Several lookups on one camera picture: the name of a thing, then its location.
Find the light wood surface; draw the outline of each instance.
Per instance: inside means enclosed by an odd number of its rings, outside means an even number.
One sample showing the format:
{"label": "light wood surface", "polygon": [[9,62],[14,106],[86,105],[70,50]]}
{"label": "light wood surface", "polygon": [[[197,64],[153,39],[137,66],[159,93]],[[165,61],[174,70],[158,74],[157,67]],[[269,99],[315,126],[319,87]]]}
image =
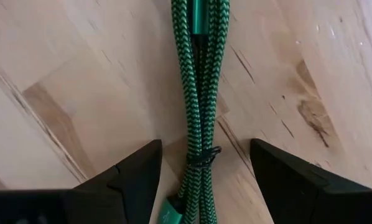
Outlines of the light wood surface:
{"label": "light wood surface", "polygon": [[[0,69],[35,114],[34,141],[48,133],[59,142],[27,154],[59,161],[63,185],[162,139],[155,223],[181,180],[187,143],[169,0],[0,0]],[[1,119],[23,113],[11,103]],[[272,223],[248,159],[251,138],[372,187],[372,0],[231,1],[216,116],[220,223]],[[29,125],[3,129],[0,141],[25,138]],[[5,187],[21,186],[2,169]]]}

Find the black cable tie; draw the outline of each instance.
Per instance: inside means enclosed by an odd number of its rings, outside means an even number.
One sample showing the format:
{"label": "black cable tie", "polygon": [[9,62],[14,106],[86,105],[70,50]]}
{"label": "black cable tie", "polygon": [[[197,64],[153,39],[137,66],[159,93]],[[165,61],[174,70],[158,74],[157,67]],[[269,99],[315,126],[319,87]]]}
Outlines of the black cable tie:
{"label": "black cable tie", "polygon": [[193,156],[187,159],[187,165],[194,168],[208,168],[211,166],[216,155],[222,151],[222,147],[215,146],[209,150],[203,151],[199,156]]}

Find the wooden floor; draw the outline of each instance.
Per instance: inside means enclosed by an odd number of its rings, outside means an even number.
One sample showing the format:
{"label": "wooden floor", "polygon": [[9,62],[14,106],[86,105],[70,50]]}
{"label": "wooden floor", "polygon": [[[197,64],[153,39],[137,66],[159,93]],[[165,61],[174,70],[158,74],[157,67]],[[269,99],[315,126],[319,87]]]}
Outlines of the wooden floor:
{"label": "wooden floor", "polygon": [[[169,0],[0,0],[0,189],[73,187],[151,139],[151,223],[177,190],[186,121]],[[372,187],[372,0],[231,0],[213,165],[220,223],[272,223],[261,138]]]}

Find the chevron pattern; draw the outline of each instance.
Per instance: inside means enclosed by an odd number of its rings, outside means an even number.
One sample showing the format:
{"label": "chevron pattern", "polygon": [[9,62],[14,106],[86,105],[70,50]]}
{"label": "chevron pattern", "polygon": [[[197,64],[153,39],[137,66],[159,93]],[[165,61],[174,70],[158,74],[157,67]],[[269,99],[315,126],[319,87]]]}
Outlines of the chevron pattern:
{"label": "chevron pattern", "polygon": [[[172,24],[179,56],[186,104],[187,159],[210,150],[216,110],[216,94],[229,24],[229,0],[208,0],[208,37],[195,57],[188,24],[188,1],[172,0]],[[178,195],[186,201],[183,223],[217,223],[211,167],[188,166]]]}

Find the green braided cable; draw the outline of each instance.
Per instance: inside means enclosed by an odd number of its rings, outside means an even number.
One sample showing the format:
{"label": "green braided cable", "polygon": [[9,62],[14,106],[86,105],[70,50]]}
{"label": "green braided cable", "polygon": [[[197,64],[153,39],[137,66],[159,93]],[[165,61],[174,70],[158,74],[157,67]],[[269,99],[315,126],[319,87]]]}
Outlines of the green braided cable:
{"label": "green braided cable", "polygon": [[[208,36],[193,54],[188,1],[172,0],[172,23],[186,104],[188,153],[193,159],[212,148],[216,94],[229,23],[229,0],[208,1]],[[183,223],[216,224],[210,166],[187,166],[178,196],[186,204]]]}

